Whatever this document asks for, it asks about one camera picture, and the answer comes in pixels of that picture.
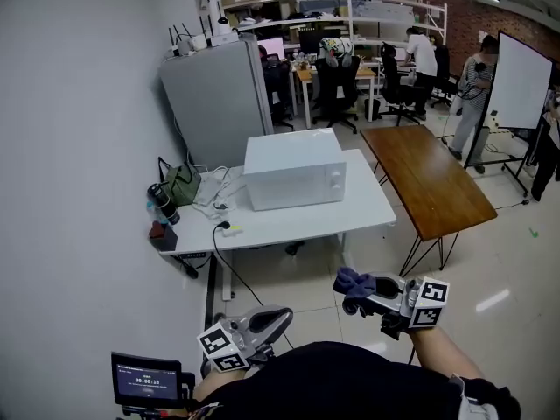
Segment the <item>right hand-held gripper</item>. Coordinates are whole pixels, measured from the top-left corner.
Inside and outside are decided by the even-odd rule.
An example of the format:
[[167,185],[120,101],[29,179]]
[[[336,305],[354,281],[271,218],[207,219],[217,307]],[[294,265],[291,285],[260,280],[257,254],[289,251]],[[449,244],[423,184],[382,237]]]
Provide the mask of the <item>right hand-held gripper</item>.
[[364,319],[381,316],[381,332],[394,340],[401,333],[431,329],[442,317],[450,296],[450,285],[431,277],[403,280],[400,277],[378,276],[375,293],[366,299],[342,302],[345,314],[360,314]]

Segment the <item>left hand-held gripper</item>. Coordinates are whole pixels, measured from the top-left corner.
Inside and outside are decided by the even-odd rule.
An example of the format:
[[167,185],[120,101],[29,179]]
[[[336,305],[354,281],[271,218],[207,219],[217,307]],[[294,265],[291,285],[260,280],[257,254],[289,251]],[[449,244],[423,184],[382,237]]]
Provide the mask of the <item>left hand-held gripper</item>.
[[237,318],[218,317],[198,335],[202,349],[201,372],[262,368],[275,358],[274,343],[293,320],[288,307],[264,305]]

